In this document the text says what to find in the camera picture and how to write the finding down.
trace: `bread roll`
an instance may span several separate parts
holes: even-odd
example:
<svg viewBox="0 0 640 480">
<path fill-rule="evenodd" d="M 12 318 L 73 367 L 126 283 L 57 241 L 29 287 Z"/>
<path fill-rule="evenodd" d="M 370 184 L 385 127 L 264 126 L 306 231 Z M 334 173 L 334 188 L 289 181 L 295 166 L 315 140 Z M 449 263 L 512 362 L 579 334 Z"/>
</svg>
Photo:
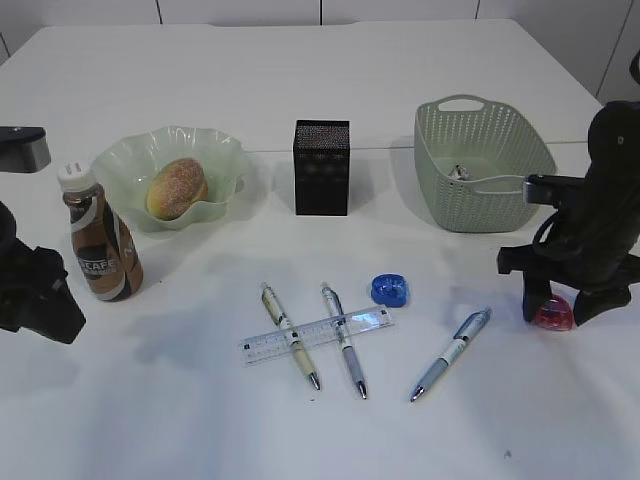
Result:
<svg viewBox="0 0 640 480">
<path fill-rule="evenodd" d="M 178 218 L 191 204 L 207 198 L 204 171 L 193 158 L 166 165 L 155 176 L 147 192 L 147 210 L 160 220 Z"/>
</svg>

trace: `pen tip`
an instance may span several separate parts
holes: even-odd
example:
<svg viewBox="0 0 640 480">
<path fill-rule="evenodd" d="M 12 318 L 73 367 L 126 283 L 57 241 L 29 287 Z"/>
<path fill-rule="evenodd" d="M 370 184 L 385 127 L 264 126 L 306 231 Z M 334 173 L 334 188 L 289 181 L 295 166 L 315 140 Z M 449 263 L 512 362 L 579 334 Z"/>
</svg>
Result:
<svg viewBox="0 0 640 480">
<path fill-rule="evenodd" d="M 415 392 L 413 392 L 413 395 L 411 395 L 411 398 L 409 399 L 409 401 L 411 403 L 415 402 L 417 399 L 419 399 L 422 396 L 423 393 L 424 393 L 424 387 L 416 388 Z"/>
<path fill-rule="evenodd" d="M 320 380 L 315 373 L 309 374 L 309 381 L 311 382 L 311 385 L 313 385 L 313 388 L 315 388 L 316 390 L 320 390 Z"/>
<path fill-rule="evenodd" d="M 367 387 L 365 387 L 364 382 L 358 382 L 358 390 L 360 390 L 360 395 L 363 400 L 367 399 Z"/>
</svg>

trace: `white pen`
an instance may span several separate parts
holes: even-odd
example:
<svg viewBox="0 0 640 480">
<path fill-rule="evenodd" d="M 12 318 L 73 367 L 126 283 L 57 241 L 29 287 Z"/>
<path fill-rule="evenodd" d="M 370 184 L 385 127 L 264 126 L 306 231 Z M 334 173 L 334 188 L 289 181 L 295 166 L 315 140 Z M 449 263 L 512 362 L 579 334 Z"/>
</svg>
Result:
<svg viewBox="0 0 640 480">
<path fill-rule="evenodd" d="M 300 341 L 298 337 L 298 332 L 293 330 L 293 323 L 289 320 L 284 308 L 280 305 L 280 300 L 276 297 L 273 289 L 263 283 L 262 287 L 262 303 L 266 307 L 273 323 L 276 324 L 280 330 L 289 330 L 287 332 L 287 342 L 289 342 L 289 348 L 291 349 L 291 354 L 298 364 L 298 368 L 302 374 L 309 380 L 309 383 L 316 390 L 320 390 L 320 380 L 318 379 L 318 372 L 316 371 L 316 367 L 313 365 L 311 358 L 307 354 L 307 351 L 304 348 L 304 345 Z"/>
<path fill-rule="evenodd" d="M 340 299 L 338 298 L 338 294 L 331 290 L 326 282 L 322 282 L 322 296 L 324 297 L 324 301 L 327 304 L 329 315 L 331 315 L 332 317 L 337 317 L 338 315 L 344 314 L 342 305 L 340 304 Z M 360 362 L 358 361 L 356 351 L 351 344 L 351 335 L 344 318 L 336 322 L 335 329 L 336 336 L 338 337 L 338 341 L 340 342 L 340 347 L 342 348 L 342 356 L 344 357 L 344 361 L 347 364 L 347 368 L 349 369 L 349 374 L 351 375 L 351 380 L 358 389 L 358 392 L 360 392 L 360 396 L 362 397 L 362 399 L 366 400 L 367 386 L 364 382 L 364 375 L 362 374 L 362 368 L 360 367 Z"/>
<path fill-rule="evenodd" d="M 413 390 L 411 398 L 409 398 L 410 402 L 415 402 L 436 383 L 436 380 L 438 380 L 455 359 L 458 358 L 458 355 L 467 348 L 467 345 L 473 337 L 487 324 L 490 317 L 491 308 L 487 307 L 480 312 L 472 313 L 469 318 L 465 320 L 453 336 L 453 340 L 449 346 L 420 379 L 418 385 L 416 385 L 416 388 Z"/>
</svg>

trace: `blue plastic object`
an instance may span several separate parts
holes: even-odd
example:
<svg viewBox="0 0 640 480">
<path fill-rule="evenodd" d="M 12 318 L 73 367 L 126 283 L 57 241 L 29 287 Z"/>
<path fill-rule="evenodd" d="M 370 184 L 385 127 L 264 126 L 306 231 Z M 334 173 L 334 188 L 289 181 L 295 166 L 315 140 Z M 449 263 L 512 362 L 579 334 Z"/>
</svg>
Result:
<svg viewBox="0 0 640 480">
<path fill-rule="evenodd" d="M 378 305 L 400 308 L 409 298 L 409 285 L 402 275 L 385 273 L 371 282 L 371 299 Z"/>
</svg>

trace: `black mesh container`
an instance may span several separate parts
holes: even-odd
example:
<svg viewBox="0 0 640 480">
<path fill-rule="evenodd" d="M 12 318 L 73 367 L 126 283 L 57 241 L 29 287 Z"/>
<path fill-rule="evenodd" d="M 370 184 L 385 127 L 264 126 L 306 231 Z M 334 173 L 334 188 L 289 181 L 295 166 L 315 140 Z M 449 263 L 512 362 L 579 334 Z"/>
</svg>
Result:
<svg viewBox="0 0 640 480">
<path fill-rule="evenodd" d="M 346 215 L 349 122 L 298 120 L 293 141 L 296 215 Z"/>
</svg>

